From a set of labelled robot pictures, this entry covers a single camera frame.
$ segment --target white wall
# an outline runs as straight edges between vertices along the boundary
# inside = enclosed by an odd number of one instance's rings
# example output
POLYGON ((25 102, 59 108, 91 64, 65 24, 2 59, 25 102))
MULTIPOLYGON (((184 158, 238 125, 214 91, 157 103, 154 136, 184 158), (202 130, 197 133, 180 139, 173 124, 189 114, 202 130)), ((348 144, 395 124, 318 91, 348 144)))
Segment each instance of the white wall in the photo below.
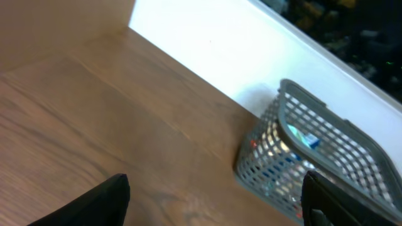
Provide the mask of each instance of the white wall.
POLYGON ((401 106, 270 9, 137 0, 130 27, 257 116, 282 78, 296 81, 374 138, 402 172, 401 106))

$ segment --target wooden board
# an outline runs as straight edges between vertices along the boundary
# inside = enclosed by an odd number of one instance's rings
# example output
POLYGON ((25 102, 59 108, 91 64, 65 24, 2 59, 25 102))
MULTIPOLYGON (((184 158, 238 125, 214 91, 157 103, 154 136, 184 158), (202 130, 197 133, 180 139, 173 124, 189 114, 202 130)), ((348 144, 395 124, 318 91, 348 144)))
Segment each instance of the wooden board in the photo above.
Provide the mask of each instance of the wooden board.
POLYGON ((0 225, 115 173, 126 225, 293 225, 234 179, 255 120, 129 29, 0 75, 0 225))
POLYGON ((134 0, 0 1, 0 72, 127 26, 134 0))

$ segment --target wooden table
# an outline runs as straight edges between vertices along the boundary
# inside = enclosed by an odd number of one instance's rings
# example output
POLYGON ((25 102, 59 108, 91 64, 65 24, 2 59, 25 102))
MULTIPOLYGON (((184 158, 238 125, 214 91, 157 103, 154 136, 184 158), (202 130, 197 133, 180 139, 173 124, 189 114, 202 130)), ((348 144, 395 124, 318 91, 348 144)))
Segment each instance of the wooden table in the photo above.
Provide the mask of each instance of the wooden table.
POLYGON ((130 29, 0 75, 0 225, 126 173, 126 225, 293 225, 238 185, 256 118, 130 29))

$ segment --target wood grain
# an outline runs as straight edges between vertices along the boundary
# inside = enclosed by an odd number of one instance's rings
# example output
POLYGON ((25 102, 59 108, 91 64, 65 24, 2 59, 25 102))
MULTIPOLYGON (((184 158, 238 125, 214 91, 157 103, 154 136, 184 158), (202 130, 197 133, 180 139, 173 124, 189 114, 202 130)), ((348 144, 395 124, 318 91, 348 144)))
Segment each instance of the wood grain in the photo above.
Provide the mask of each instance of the wood grain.
POLYGON ((134 0, 0 1, 0 72, 127 26, 134 0))
POLYGON ((293 225, 234 180, 256 119, 125 29, 0 75, 0 225, 126 173, 125 225, 293 225))

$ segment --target basket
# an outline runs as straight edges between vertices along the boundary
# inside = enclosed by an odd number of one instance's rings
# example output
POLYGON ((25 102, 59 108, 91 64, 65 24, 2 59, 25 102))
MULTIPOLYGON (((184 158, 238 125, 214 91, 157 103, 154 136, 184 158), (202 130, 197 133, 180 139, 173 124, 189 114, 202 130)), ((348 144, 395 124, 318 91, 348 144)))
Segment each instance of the basket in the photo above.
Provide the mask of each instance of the basket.
POLYGON ((282 80, 278 96, 242 144, 235 175, 249 191, 303 223, 300 197, 308 170, 386 219, 402 220, 401 178, 384 150, 298 84, 282 80), (295 129, 313 143, 307 145, 295 129))

